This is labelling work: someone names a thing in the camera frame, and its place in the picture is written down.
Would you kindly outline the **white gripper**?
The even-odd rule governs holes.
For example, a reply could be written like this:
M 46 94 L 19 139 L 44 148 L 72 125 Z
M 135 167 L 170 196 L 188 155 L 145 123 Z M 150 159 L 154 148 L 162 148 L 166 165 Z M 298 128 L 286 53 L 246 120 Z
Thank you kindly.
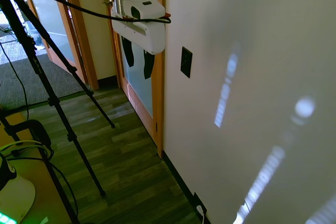
M 151 77 L 154 55 L 165 49 L 165 25 L 155 22 L 165 15 L 165 8 L 158 0 L 114 0 L 112 17 L 132 19 L 113 20 L 112 27 L 121 35 L 122 47 L 129 67 L 134 66 L 132 42 L 144 51 L 144 78 Z

